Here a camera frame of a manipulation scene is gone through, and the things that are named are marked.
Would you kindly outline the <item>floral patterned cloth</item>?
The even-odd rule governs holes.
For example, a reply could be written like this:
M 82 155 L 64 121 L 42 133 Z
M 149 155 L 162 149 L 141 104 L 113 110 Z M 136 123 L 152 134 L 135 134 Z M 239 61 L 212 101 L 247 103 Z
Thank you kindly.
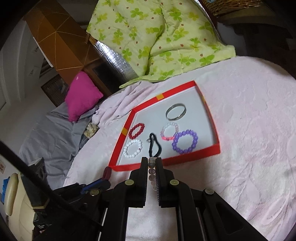
M 87 125 L 87 127 L 86 127 L 86 129 L 85 129 L 83 135 L 84 135 L 86 138 L 90 139 L 91 137 L 93 137 L 93 136 L 96 134 L 96 132 L 97 132 L 98 130 L 99 130 L 98 125 L 95 125 L 95 124 L 93 124 L 93 123 L 89 123 L 89 124 Z

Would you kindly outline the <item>grey bedsheet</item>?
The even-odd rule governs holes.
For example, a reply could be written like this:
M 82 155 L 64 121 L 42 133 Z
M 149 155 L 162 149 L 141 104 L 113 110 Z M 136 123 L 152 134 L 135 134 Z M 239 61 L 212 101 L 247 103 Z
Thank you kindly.
M 27 165 L 43 158 L 51 189 L 63 186 L 75 156 L 88 141 L 84 131 L 97 109 L 98 105 L 95 105 L 77 122 L 70 122 L 68 107 L 63 102 L 42 116 L 25 138 L 20 148 L 20 158 Z

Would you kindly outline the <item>red cardboard tray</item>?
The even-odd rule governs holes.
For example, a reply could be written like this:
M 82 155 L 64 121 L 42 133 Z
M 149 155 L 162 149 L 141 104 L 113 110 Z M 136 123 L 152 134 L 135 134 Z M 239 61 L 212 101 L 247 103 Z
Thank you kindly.
M 176 123 L 179 131 L 193 130 L 197 133 L 196 148 L 189 154 L 178 154 L 172 149 L 171 141 L 160 136 L 162 128 L 169 123 L 166 111 L 174 104 L 181 103 L 187 112 Z M 130 130 L 138 123 L 144 124 L 143 132 L 138 136 L 142 141 L 142 151 L 134 158 L 127 158 L 123 149 L 128 143 Z M 114 171 L 130 171 L 139 168 L 142 157 L 149 155 L 149 134 L 154 133 L 162 147 L 160 157 L 165 166 L 196 161 L 220 153 L 219 137 L 208 104 L 199 86 L 190 81 L 165 91 L 136 106 L 130 112 L 109 161 Z

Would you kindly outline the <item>magenta pillow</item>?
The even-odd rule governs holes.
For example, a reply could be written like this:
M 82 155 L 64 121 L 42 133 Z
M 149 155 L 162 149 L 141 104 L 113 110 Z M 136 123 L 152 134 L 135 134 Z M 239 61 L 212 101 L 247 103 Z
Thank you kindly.
M 70 122 L 78 121 L 82 114 L 92 109 L 103 97 L 90 77 L 80 71 L 70 84 L 65 98 Z

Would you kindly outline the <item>silver metal bangle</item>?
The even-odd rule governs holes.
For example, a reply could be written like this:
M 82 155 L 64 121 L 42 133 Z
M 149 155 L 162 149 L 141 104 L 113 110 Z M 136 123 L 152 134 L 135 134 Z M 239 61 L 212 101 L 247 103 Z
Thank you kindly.
M 175 103 L 166 110 L 165 116 L 169 121 L 177 121 L 184 117 L 186 112 L 187 109 L 183 103 Z

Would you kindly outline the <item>silver foil mat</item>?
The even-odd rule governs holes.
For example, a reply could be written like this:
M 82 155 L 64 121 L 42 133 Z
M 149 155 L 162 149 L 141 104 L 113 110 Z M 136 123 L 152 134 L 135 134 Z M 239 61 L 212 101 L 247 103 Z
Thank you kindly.
M 138 75 L 132 69 L 130 64 L 120 54 L 113 51 L 106 44 L 100 41 L 95 41 L 94 48 L 103 61 L 121 79 L 122 83 L 138 78 Z

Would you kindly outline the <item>orange wooden cabinet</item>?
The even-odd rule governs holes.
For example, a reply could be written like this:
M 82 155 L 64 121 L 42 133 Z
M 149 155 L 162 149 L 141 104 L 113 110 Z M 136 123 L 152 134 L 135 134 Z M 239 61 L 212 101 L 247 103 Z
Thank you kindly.
M 84 71 L 104 96 L 111 95 L 94 72 L 102 60 L 89 42 L 89 34 L 57 1 L 39 1 L 24 19 L 40 49 L 68 85 Z

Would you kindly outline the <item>green clover quilt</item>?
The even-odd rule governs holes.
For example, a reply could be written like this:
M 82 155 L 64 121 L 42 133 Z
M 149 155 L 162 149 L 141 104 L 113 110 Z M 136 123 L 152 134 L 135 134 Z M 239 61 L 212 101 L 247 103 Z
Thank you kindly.
M 135 72 L 127 82 L 159 82 L 235 57 L 194 1 L 99 1 L 87 32 Z

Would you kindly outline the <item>wicker basket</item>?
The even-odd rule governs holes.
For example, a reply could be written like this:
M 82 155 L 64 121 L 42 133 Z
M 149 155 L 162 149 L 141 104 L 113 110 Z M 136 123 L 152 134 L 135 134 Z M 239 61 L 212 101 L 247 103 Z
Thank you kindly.
M 214 16 L 224 15 L 233 11 L 259 7 L 263 5 L 259 0 L 201 0 L 200 1 Z

